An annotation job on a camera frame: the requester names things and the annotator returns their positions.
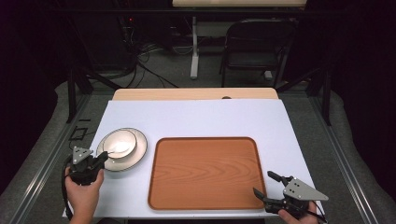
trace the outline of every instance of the wrist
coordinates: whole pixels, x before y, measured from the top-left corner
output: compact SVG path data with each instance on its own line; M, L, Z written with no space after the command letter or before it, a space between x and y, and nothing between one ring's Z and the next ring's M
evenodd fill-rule
M70 220L70 224L90 224L92 216L90 214L74 214Z

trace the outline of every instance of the black cable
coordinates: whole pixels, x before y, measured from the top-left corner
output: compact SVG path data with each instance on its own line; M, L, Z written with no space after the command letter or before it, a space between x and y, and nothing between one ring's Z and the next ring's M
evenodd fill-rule
M163 84L163 88L165 88L165 83L163 83L163 80L159 78L159 80L161 81L161 83Z
M315 214L315 213L314 213L314 215L313 215L313 214L310 214L309 211L307 211L307 213L310 214L310 215L313 215L313 216L315 216L315 217L317 217L317 218L319 218L321 221L323 221L323 222L325 222L325 223L329 223L329 222L327 221L326 217L324 216L323 211L322 211L322 210L320 209L320 207L318 206L318 204L317 204L316 202L314 202L314 201L312 201L312 202L313 202L313 203L317 206L317 208L319 209L320 215Z
M163 48L158 47L155 43L147 43L144 46L144 49L141 49L142 52L140 53L139 56L141 56L142 54L145 54L146 52L150 53L150 52L152 52L153 50L156 50L156 49L163 49Z
M67 200L66 184L64 183L64 181L67 178L67 175L65 175L67 164L70 163L72 159L73 159L73 155L69 155L67 157L67 159L64 161L64 166L62 168L62 180L61 180L61 183L62 183L62 196L64 197L64 206L66 208L65 212L66 212L67 218L69 218L69 220L72 219L73 213L72 213L72 211L70 209L69 202Z
M140 57L141 57L141 54L147 54L148 55L148 57L147 57L147 59L145 60L145 61L143 61ZM146 62L148 62L149 61L149 52L147 51L147 52L142 52L141 54L139 54L139 55L137 55L137 59L141 62L141 63L146 63Z
M137 85L134 87L135 89L140 85L140 82L142 82L143 77L145 77L145 73L146 73L146 70L143 70L143 75L142 75L142 77L140 78L140 80L139 80L139 82L137 83Z
M152 72L151 70L149 70L149 69L148 69L145 65L143 65L141 62L138 62L137 65L139 65L141 68L147 70L147 71L150 72L152 75L158 77L160 80L162 79L162 80L166 81L167 83L171 84L173 87L178 88L177 85L173 84L172 82L170 82L170 81L167 80L166 78L164 78L164 77L162 77L162 76L160 76L160 75L158 75L158 74L155 74L154 72Z
M109 80L112 80L112 79L117 79L117 78L121 78L121 77L126 77L129 74L131 74L133 71L134 71L133 68L127 68L125 71L122 71L119 74L111 74L111 75L100 74L100 75L109 79Z
M136 71L137 71L137 67L134 68L134 76L132 77L132 79L128 83L128 85L126 85L125 89L129 88L132 85L132 83L134 82L134 79L136 78Z

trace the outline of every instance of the gripper camera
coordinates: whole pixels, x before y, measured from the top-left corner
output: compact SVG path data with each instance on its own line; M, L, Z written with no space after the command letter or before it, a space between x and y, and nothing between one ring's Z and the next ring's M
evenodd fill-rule
M105 168L105 161L108 159L106 151L94 158L92 150L74 147L73 159L70 165L70 177L79 185L90 185L96 180L99 170Z
M327 222L324 216L308 211L308 207L310 201L328 201L329 197L293 176L280 176L272 171L268 171L268 176L277 182L282 182L285 186L283 189L285 198L281 200L269 199L259 190L253 188L254 195L265 204L266 212L277 214L280 209L284 209L297 219L310 214Z

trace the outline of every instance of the tray rim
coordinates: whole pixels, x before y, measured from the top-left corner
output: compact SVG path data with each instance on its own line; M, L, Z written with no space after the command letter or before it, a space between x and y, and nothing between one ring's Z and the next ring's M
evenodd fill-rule
M264 207L265 207L264 203L262 203L262 205L260 207L256 207L256 208L242 208L241 207L241 208L193 208L193 209L191 209L191 208L158 208L158 207L156 207L155 205L153 205L150 202L152 185L153 185L153 181L152 180L153 180L153 174L155 172L155 165L156 165L156 160L157 160L157 151L158 151L157 148L158 148L158 145L161 142L167 141L167 140L198 140L198 139L201 139L201 140L219 140L219 139L221 139L221 140L222 139L234 139L234 140L237 140L237 139L245 139L245 140L248 140L248 141L252 142L253 145L254 145L254 150L255 150L255 153L256 153L256 157L257 157L256 159L258 161L257 165L258 165L258 168L260 169L260 180L261 180L260 187L262 187L262 189L264 191L264 194L266 194L266 186L265 186L264 178L263 178L263 175L262 175L262 163L261 163L260 156L259 156L259 150L257 148L256 141L254 141L253 138L248 137L248 136L163 137L160 140L158 140L158 142L157 142L157 144L155 146L154 159L153 159L153 163L152 163L150 182L149 182L149 189L148 189L148 206L151 209L156 210L156 211L177 211L177 210L182 210L182 211L188 211L188 210L191 210L191 211L229 210L229 211L231 211L231 210L262 210L262 209L264 209Z

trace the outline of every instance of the human hand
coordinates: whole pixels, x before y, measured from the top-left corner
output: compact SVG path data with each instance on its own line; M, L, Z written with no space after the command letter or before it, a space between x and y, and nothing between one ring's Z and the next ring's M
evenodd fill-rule
M66 168L65 173L69 174L70 167ZM99 188L104 180L104 170L98 172L96 181L89 186L76 184L70 176L64 180L66 186L67 198L71 203L74 215L70 223L91 223L93 213L99 201Z
M317 213L317 206L313 202L309 202L308 211ZM306 214L304 217L297 220L286 210L281 209L278 212L279 216L288 224L318 224L318 219L312 215Z

